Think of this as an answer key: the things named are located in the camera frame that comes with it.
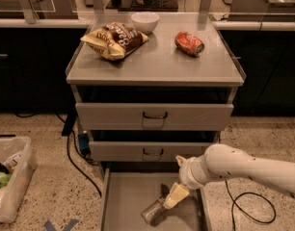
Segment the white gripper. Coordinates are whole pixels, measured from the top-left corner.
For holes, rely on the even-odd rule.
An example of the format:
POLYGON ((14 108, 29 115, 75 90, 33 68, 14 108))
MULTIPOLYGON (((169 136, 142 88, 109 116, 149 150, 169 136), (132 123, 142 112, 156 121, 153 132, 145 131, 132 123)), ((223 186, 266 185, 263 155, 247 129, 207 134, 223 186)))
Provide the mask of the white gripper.
POLYGON ((169 194, 166 196, 163 204, 166 209, 172 209, 175 205, 186 198, 190 191, 194 191, 203 187, 203 184, 195 178, 192 172, 192 164, 195 161, 195 157, 186 159, 180 155, 177 155, 175 159, 179 166, 178 178, 180 184, 174 182, 171 186, 169 194))

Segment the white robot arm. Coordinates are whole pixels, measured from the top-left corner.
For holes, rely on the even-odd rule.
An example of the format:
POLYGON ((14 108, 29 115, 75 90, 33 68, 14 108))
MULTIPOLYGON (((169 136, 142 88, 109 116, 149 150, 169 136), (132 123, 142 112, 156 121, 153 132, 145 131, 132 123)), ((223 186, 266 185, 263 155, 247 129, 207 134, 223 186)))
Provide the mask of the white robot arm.
POLYGON ((190 191, 211 182, 245 178, 295 199, 295 163, 253 157, 245 151, 216 143, 199 157, 177 155, 179 182, 174 183, 163 206, 172 209, 190 191))

